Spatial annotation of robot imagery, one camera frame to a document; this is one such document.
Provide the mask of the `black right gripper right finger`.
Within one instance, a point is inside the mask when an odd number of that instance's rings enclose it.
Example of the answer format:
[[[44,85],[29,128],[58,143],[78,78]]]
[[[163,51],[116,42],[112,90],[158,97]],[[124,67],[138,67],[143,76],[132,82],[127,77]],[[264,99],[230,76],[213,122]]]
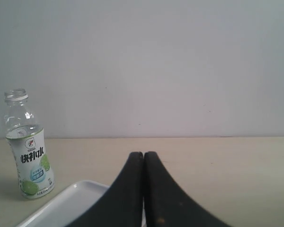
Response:
[[[158,154],[144,155],[144,209],[148,227],[228,227],[176,183]]]

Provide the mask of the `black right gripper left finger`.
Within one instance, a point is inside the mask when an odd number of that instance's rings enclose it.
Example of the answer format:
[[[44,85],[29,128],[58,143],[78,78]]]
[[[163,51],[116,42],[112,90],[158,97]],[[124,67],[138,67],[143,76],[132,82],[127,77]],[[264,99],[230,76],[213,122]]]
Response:
[[[69,227],[140,227],[142,225],[143,153],[132,152],[104,195]]]

